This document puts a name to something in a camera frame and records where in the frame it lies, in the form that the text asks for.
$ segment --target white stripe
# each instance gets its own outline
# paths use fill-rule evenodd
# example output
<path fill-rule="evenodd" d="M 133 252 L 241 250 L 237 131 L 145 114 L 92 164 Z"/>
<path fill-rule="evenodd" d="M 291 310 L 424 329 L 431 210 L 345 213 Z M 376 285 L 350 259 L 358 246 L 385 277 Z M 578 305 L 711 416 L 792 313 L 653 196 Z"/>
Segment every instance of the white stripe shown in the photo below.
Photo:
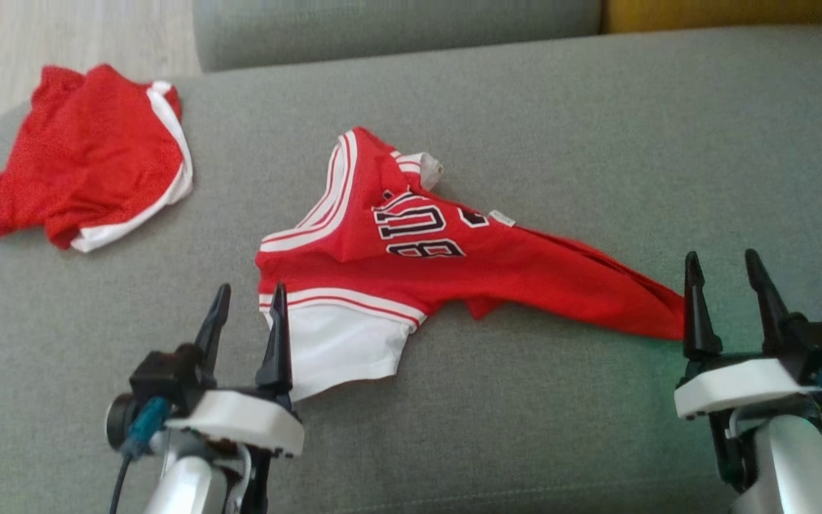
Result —
<path fill-rule="evenodd" d="M 385 298 L 380 298 L 379 296 L 372 296 L 366 295 L 366 293 L 360 293 L 357 291 L 352 291 L 350 289 L 340 289 L 338 287 L 314 287 L 313 289 L 303 289 L 302 291 L 294 291 L 288 293 L 288 303 L 289 302 L 300 302 L 300 300 L 306 300 L 307 298 L 313 298 L 314 296 L 334 296 L 336 298 L 344 298 L 346 300 L 353 300 L 358 303 L 363 303 L 363 305 L 371 306 L 371 307 L 378 307 L 381 309 L 388 309 L 392 312 L 402 313 L 405 316 L 410 316 L 411 318 L 417 319 L 418 322 L 423 323 L 425 319 L 427 319 L 427 315 L 421 312 L 418 309 L 415 309 L 412 306 L 406 306 L 404 303 L 398 303 L 393 300 L 386 300 Z M 259 303 L 271 303 L 271 295 L 259 295 L 258 302 Z M 318 303 L 335 303 L 337 300 L 330 300 L 330 299 L 322 299 L 322 300 L 310 300 L 305 303 L 300 303 L 300 305 L 293 306 L 293 308 L 299 308 L 301 306 L 309 306 L 309 305 L 317 305 Z M 359 306 L 353 305 L 353 303 L 347 303 L 345 305 L 351 308 L 360 308 Z M 267 306 L 260 306 L 260 311 L 268 312 Z M 377 313 L 378 315 L 386 315 L 386 313 L 379 312 L 379 311 L 372 311 L 373 313 Z"/>
<path fill-rule="evenodd" d="M 189 155 L 189 145 L 186 144 L 186 136 L 183 134 L 183 127 L 180 121 L 176 118 L 176 113 L 173 107 L 170 107 L 170 102 L 163 95 L 170 92 L 170 82 L 154 81 L 151 82 L 151 87 L 147 90 L 148 100 L 151 101 L 151 110 L 154 115 L 161 121 L 163 127 L 167 129 L 176 145 L 179 146 L 180 153 L 183 155 L 183 162 L 180 163 L 176 170 L 176 176 L 170 186 L 163 192 L 157 201 L 148 206 L 144 211 L 139 212 L 133 218 L 121 223 L 112 223 L 110 225 L 100 225 L 97 227 L 85 227 L 78 231 L 78 235 L 73 238 L 71 242 L 72 248 L 78 251 L 96 250 L 112 241 L 118 240 L 134 231 L 141 224 L 146 222 L 157 211 L 162 208 L 173 205 L 181 199 L 186 198 L 192 192 L 192 156 Z"/>
<path fill-rule="evenodd" d="M 294 230 L 270 234 L 262 238 L 262 243 L 260 244 L 260 247 L 258 247 L 259 251 L 292 250 L 293 248 L 313 243 L 313 241 L 319 241 L 321 238 L 328 236 L 335 231 L 336 228 L 338 228 L 338 226 L 342 223 L 342 220 L 345 219 L 348 205 L 351 203 L 351 188 L 353 186 L 353 179 L 355 179 L 355 169 L 357 166 L 357 138 L 353 131 L 347 131 L 347 133 L 342 136 L 342 149 L 343 153 L 349 153 L 351 155 L 351 159 L 350 162 L 347 163 L 348 168 L 345 173 L 345 180 L 342 180 L 342 186 L 339 188 L 336 195 L 336 198 L 340 198 L 343 192 L 345 193 L 345 199 L 343 199 L 342 203 L 338 205 L 338 209 L 334 213 L 334 216 L 330 218 L 329 221 L 317 225 L 310 231 L 307 231 L 306 228 L 302 228 L 301 230 L 294 228 Z M 283 236 L 286 238 L 279 241 L 268 241 L 271 238 Z"/>
<path fill-rule="evenodd" d="M 316 202 L 316 205 L 310 209 L 310 212 L 303 217 L 303 221 L 297 224 L 297 228 L 318 223 L 319 220 L 329 212 L 332 204 L 336 201 L 336 197 L 332 195 L 332 189 L 333 185 L 338 184 L 340 179 L 338 176 L 340 168 L 335 167 L 335 156 L 338 153 L 339 146 L 340 144 L 335 144 L 335 147 L 332 149 L 332 156 L 329 157 L 329 166 L 325 169 L 325 193 L 323 197 L 320 198 L 319 201 Z"/>
<path fill-rule="evenodd" d="M 401 163 L 398 165 L 398 169 L 405 173 L 417 173 L 417 175 L 420 175 L 420 165 L 415 165 L 415 163 Z"/>
<path fill-rule="evenodd" d="M 397 163 L 420 163 L 424 157 L 424 152 L 411 153 L 409 156 L 395 157 Z"/>
<path fill-rule="evenodd" d="M 293 306 L 293 309 L 299 309 L 300 307 L 318 307 L 318 306 L 340 306 L 345 307 L 346 309 L 351 309 L 352 311 L 365 313 L 368 316 L 374 316 L 375 318 L 385 318 L 394 322 L 401 323 L 402 325 L 410 326 L 411 331 L 414 332 L 417 328 L 415 322 L 411 321 L 408 318 L 403 318 L 402 316 L 396 316 L 394 313 L 382 312 L 375 309 L 368 309 L 363 306 L 359 306 L 356 303 L 345 302 L 338 299 L 325 299 L 325 300 L 309 300 L 307 302 L 298 303 L 296 306 Z M 260 307 L 260 312 L 268 311 L 268 307 Z"/>

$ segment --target sofa cushion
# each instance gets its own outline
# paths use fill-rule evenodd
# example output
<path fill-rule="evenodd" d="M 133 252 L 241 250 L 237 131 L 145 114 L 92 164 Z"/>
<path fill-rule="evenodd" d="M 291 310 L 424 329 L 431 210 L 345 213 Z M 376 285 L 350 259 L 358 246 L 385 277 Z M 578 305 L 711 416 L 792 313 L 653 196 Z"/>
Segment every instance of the sofa cushion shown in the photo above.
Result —
<path fill-rule="evenodd" d="M 598 33 L 600 0 L 193 0 L 203 71 Z"/>
<path fill-rule="evenodd" d="M 193 195 L 91 254 L 0 240 L 0 512 L 105 508 L 103 412 L 151 349 L 196 335 L 222 282 L 216 374 L 252 381 L 267 328 L 253 259 L 324 189 L 361 124 L 446 167 L 436 192 L 579 238 L 678 290 L 698 251 L 715 329 L 757 348 L 745 248 L 822 319 L 822 27 L 712 29 L 285 66 L 174 81 Z M 0 121 L 0 166 L 23 111 Z M 397 377 L 298 403 L 302 458 L 270 512 L 724 512 L 709 427 L 676 419 L 679 344 L 521 306 L 460 305 Z M 140 511 L 157 459 L 133 467 Z M 2 483 L 9 487 L 4 492 Z"/>

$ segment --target red fabric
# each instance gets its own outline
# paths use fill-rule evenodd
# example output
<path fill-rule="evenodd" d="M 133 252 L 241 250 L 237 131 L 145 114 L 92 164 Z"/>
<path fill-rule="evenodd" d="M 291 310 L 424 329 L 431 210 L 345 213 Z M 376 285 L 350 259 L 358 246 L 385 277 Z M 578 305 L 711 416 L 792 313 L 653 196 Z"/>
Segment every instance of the red fabric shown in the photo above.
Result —
<path fill-rule="evenodd" d="M 278 281 L 288 293 L 341 288 L 425 315 L 464 300 L 475 318 L 511 301 L 630 334 L 682 337 L 678 293 L 579 241 L 509 227 L 446 201 L 421 188 L 420 175 L 401 172 L 392 150 L 362 128 L 340 138 L 335 152 L 356 164 L 340 174 L 345 187 L 333 188 L 338 201 L 316 224 L 264 238 L 255 257 L 261 295 Z M 386 191 L 395 195 L 386 199 Z"/>
<path fill-rule="evenodd" d="M 128 221 L 163 195 L 183 156 L 149 86 L 107 65 L 87 75 L 43 68 L 0 173 L 0 236 L 43 225 L 68 248 L 81 228 Z M 164 98 L 179 118 L 176 89 Z"/>

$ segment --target white trim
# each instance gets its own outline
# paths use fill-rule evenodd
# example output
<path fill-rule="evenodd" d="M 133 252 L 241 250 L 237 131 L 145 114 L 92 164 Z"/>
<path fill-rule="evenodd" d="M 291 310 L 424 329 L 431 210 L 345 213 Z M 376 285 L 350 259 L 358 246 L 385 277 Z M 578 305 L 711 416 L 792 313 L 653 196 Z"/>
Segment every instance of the white trim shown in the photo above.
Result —
<path fill-rule="evenodd" d="M 339 150 L 340 144 L 335 144 L 335 147 L 332 149 L 332 156 L 329 157 L 329 174 L 325 179 L 325 193 L 323 197 L 316 202 L 316 205 L 307 213 L 303 221 L 297 224 L 297 228 L 317 224 L 320 219 L 324 218 L 332 210 L 332 204 L 336 199 L 332 195 L 332 188 L 335 182 L 335 157 L 338 156 Z"/>
<path fill-rule="evenodd" d="M 134 218 L 121 223 L 114 223 L 111 225 L 100 225 L 97 227 L 85 227 L 78 231 L 78 235 L 72 240 L 71 246 L 78 251 L 96 250 L 112 241 L 118 240 L 134 231 L 135 228 L 140 227 L 157 211 L 179 202 L 192 192 L 192 156 L 189 154 L 189 145 L 186 144 L 186 136 L 183 134 L 183 126 L 180 125 L 179 119 L 176 118 L 176 113 L 173 111 L 170 102 L 163 95 L 166 95 L 173 86 L 169 82 L 154 81 L 151 82 L 151 87 L 148 88 L 148 99 L 151 101 L 151 110 L 154 115 L 161 121 L 164 128 L 169 131 L 173 140 L 176 140 L 180 152 L 183 154 L 183 163 L 180 163 L 179 169 L 176 171 L 176 177 L 173 182 L 170 182 L 169 188 L 163 192 L 163 195 L 151 204 L 144 211 L 138 213 Z"/>
<path fill-rule="evenodd" d="M 398 169 L 405 173 L 417 173 L 417 175 L 420 175 L 420 163 L 399 163 Z"/>
<path fill-rule="evenodd" d="M 357 167 L 357 138 L 353 131 L 347 131 L 340 138 L 340 142 L 345 147 L 345 152 L 348 157 L 346 160 L 347 170 L 343 174 L 342 186 L 339 188 L 337 198 L 338 201 L 333 206 L 334 216 L 325 221 L 320 222 L 311 228 L 292 228 L 288 231 L 280 231 L 262 238 L 259 251 L 287 251 L 299 248 L 306 244 L 319 241 L 335 231 L 336 228 L 345 219 L 348 205 L 351 203 L 351 189 L 353 187 L 353 179 L 355 179 L 355 169 Z"/>
<path fill-rule="evenodd" d="M 479 223 L 477 225 L 474 225 L 471 222 L 469 222 L 467 220 L 467 218 L 465 218 L 465 211 L 463 211 L 462 208 L 460 208 L 460 207 L 458 209 L 459 209 L 459 219 L 461 219 L 462 223 L 465 223 L 470 228 L 482 228 L 482 227 L 489 227 L 490 226 L 490 218 L 488 218 L 487 216 L 484 216 L 483 214 L 477 212 L 476 214 L 478 216 L 482 217 L 484 219 L 484 222 Z"/>
<path fill-rule="evenodd" d="M 391 221 L 399 221 L 401 224 L 392 227 L 389 225 Z M 436 205 L 409 207 L 398 212 L 379 211 L 374 215 L 374 222 L 378 227 L 379 237 L 383 240 L 446 230 L 446 217 L 443 216 L 443 212 Z"/>
<path fill-rule="evenodd" d="M 309 378 L 300 378 L 294 382 L 293 389 L 290 390 L 290 399 L 300 401 L 343 383 L 377 381 L 379 378 L 391 377 L 398 372 L 399 361 L 401 357 L 389 357 L 373 364 L 361 363 L 352 367 L 333 368 Z"/>
<path fill-rule="evenodd" d="M 515 219 L 510 218 L 502 212 L 497 211 L 497 209 L 493 209 L 493 211 L 490 211 L 487 216 L 488 218 L 496 219 L 496 221 L 499 221 L 499 223 L 506 225 L 507 227 L 512 227 L 516 224 Z"/>
<path fill-rule="evenodd" d="M 317 296 L 324 296 L 324 298 L 310 299 Z M 271 304 L 271 295 L 259 295 L 258 302 L 260 303 L 258 310 L 260 310 L 260 312 L 268 312 L 268 309 L 270 309 L 268 306 Z M 353 291 L 351 289 L 314 287 L 288 293 L 288 308 L 291 308 L 291 305 L 296 309 L 303 306 L 325 305 L 326 303 L 329 303 L 329 305 L 348 307 L 363 313 L 369 313 L 373 316 L 381 316 L 381 318 L 388 318 L 405 324 L 411 324 L 408 318 L 417 320 L 418 325 L 424 323 L 424 320 L 427 319 L 427 315 L 415 307 L 380 298 L 379 296 L 366 295 L 366 293 L 360 293 L 359 291 Z M 401 315 L 404 316 L 390 315 L 390 313 L 382 312 L 382 310 L 378 309 L 401 313 Z"/>

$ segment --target robotic arm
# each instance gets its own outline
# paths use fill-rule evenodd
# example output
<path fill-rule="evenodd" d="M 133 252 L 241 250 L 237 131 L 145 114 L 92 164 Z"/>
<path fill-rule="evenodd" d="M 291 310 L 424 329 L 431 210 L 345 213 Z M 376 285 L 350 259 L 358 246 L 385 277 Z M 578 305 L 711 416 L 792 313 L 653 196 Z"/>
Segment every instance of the robotic arm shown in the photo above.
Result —
<path fill-rule="evenodd" d="M 736 514 L 822 514 L 822 321 L 786 310 L 760 257 L 745 254 L 763 321 L 760 353 L 723 354 L 712 330 L 695 253 L 685 268 L 684 355 L 674 393 L 683 419 L 709 419 L 721 479 L 740 493 Z M 272 300 L 268 347 L 255 384 L 218 388 L 213 376 L 230 286 L 212 303 L 196 341 L 173 353 L 151 352 L 128 379 L 106 420 L 107 439 L 123 455 L 111 504 L 126 469 L 162 455 L 161 481 L 147 514 L 265 514 L 271 460 L 303 451 L 293 410 L 284 286 Z"/>
<path fill-rule="evenodd" d="M 107 440 L 123 455 L 111 514 L 125 471 L 148 453 L 163 455 L 161 481 L 146 514 L 265 514 L 271 460 L 303 451 L 303 424 L 290 402 L 287 293 L 278 284 L 273 325 L 255 385 L 218 388 L 213 376 L 230 286 L 218 290 L 196 341 L 151 352 L 107 412 Z"/>
<path fill-rule="evenodd" d="M 822 321 L 789 313 L 760 256 L 744 254 L 763 322 L 760 353 L 723 354 L 697 255 L 684 277 L 684 376 L 678 416 L 708 417 L 722 481 L 739 514 L 822 514 Z"/>

